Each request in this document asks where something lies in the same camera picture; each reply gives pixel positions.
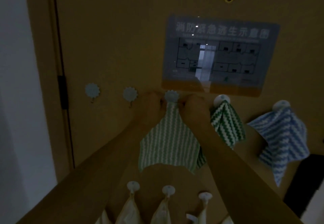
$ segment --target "blue striped towel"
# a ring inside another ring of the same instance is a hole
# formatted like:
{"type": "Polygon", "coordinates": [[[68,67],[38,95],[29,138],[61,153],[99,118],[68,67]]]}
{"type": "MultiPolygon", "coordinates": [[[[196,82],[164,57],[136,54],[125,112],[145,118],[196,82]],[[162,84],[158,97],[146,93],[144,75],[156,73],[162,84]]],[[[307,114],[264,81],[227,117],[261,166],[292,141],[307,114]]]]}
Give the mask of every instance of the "blue striped towel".
{"type": "Polygon", "coordinates": [[[259,160],[270,166],[277,186],[285,174],[287,164],[309,156],[305,124],[290,107],[271,111],[248,123],[268,143],[259,160]]]}

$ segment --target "black object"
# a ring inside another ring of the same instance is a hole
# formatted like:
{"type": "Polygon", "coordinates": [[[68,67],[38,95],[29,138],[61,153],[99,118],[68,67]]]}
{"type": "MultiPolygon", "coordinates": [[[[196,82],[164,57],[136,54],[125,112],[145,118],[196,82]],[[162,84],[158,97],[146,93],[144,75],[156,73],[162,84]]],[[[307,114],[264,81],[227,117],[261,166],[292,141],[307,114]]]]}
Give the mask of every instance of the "black object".
{"type": "Polygon", "coordinates": [[[67,98],[66,78],[63,75],[58,75],[57,80],[59,83],[60,101],[63,110],[69,108],[69,100],[67,98]]]}
{"type": "Polygon", "coordinates": [[[287,190],[285,204],[301,218],[324,179],[324,156],[311,154],[304,159],[287,190]]]}

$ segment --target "towel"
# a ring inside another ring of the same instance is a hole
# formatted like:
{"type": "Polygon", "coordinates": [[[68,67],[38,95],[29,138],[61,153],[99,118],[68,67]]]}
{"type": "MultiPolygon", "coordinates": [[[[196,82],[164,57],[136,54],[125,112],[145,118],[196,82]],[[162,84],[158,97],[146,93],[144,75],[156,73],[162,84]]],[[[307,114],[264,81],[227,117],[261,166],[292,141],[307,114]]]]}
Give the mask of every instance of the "towel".
{"type": "MultiPolygon", "coordinates": [[[[227,101],[211,111],[211,124],[230,147],[245,139],[243,124],[227,101]]],[[[181,120],[177,103],[168,102],[165,117],[141,141],[140,172],[157,163],[184,166],[192,173],[206,163],[200,144],[181,120]]]]}
{"type": "Polygon", "coordinates": [[[272,168],[277,186],[285,174],[287,164],[309,156],[306,145],[306,126],[291,107],[266,113],[248,123],[268,143],[259,159],[272,168]]]}

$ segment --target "door frame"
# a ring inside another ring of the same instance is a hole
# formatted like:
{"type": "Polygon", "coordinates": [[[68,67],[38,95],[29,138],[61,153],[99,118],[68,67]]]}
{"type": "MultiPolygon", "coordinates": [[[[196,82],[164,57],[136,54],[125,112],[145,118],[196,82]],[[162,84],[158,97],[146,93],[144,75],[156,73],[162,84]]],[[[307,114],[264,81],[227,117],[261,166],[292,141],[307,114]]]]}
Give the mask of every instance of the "door frame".
{"type": "Polygon", "coordinates": [[[55,0],[27,0],[39,80],[57,181],[74,168],[68,110],[61,108],[58,76],[64,75],[55,0]]]}

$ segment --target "white round hook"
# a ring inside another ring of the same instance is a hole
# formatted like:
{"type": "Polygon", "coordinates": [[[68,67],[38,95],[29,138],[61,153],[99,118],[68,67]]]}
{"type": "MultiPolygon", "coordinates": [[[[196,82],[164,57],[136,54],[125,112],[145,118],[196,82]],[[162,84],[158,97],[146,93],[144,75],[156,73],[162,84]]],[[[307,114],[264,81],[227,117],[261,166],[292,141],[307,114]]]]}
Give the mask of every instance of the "white round hook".
{"type": "Polygon", "coordinates": [[[140,189],[140,184],[137,181],[130,181],[127,183],[127,188],[131,193],[134,193],[140,189]]]}
{"type": "Polygon", "coordinates": [[[176,189],[173,186],[167,185],[162,188],[162,192],[165,196],[170,197],[176,192],[176,189]]]}
{"type": "Polygon", "coordinates": [[[273,105],[272,110],[278,111],[278,110],[286,108],[286,107],[290,107],[290,103],[287,100],[280,100],[273,105]]]}
{"type": "Polygon", "coordinates": [[[231,99],[229,98],[229,96],[221,94],[214,99],[214,107],[219,106],[224,100],[226,100],[228,103],[231,103],[231,99]]]}
{"type": "Polygon", "coordinates": [[[213,195],[209,192],[202,192],[199,193],[198,197],[205,203],[207,204],[208,201],[213,197],[213,195]]]}

